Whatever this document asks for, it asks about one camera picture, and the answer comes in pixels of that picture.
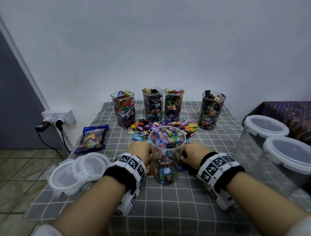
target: power adapter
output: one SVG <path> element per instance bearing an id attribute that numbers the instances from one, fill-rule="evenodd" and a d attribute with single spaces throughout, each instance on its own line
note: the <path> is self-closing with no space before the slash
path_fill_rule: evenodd
<path id="1" fill-rule="evenodd" d="M 37 133 L 45 131 L 47 128 L 51 126 L 51 123 L 48 121 L 43 121 L 40 125 L 38 125 L 35 129 Z"/>

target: blue plastic candy bag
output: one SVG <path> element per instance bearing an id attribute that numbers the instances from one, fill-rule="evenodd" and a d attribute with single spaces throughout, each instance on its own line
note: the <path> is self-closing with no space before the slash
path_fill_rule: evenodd
<path id="1" fill-rule="evenodd" d="M 109 125 L 84 127 L 83 139 L 80 147 L 74 153 L 94 152 L 101 150 L 105 145 L 104 135 L 109 129 Z"/>

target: stacked lids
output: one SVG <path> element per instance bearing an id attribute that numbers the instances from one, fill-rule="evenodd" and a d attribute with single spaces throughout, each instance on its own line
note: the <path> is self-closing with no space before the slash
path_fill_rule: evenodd
<path id="1" fill-rule="evenodd" d="M 59 163 L 48 177 L 48 184 L 54 190 L 56 197 L 63 192 L 72 196 L 89 185 L 90 181 L 100 179 L 108 165 L 109 157 L 100 153 L 88 153 L 77 159 L 67 159 Z"/>
<path id="2" fill-rule="evenodd" d="M 261 115 L 251 115 L 246 117 L 244 126 L 253 135 L 260 135 L 264 138 L 274 136 L 286 136 L 289 134 L 288 127 L 276 119 Z"/>
<path id="3" fill-rule="evenodd" d="M 271 137 L 266 139 L 263 150 L 275 164 L 301 174 L 311 174 L 311 146 L 288 137 Z"/>

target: white outlet box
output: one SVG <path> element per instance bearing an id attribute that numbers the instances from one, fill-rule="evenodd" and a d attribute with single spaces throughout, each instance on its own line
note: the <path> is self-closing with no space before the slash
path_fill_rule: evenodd
<path id="1" fill-rule="evenodd" d="M 41 113 L 43 118 L 52 119 L 55 123 L 58 117 L 63 116 L 66 120 L 66 124 L 73 124 L 76 121 L 75 116 L 73 115 L 72 110 L 54 110 L 54 111 L 44 111 Z"/>

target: forearm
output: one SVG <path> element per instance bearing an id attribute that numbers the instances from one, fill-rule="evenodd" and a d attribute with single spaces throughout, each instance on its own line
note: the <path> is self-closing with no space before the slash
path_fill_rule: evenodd
<path id="1" fill-rule="evenodd" d="M 262 235 L 285 235 L 309 215 L 244 172 L 235 175 L 227 185 L 227 192 Z"/>
<path id="2" fill-rule="evenodd" d="M 125 193 L 125 185 L 104 176 L 54 221 L 63 236 L 101 235 Z"/>

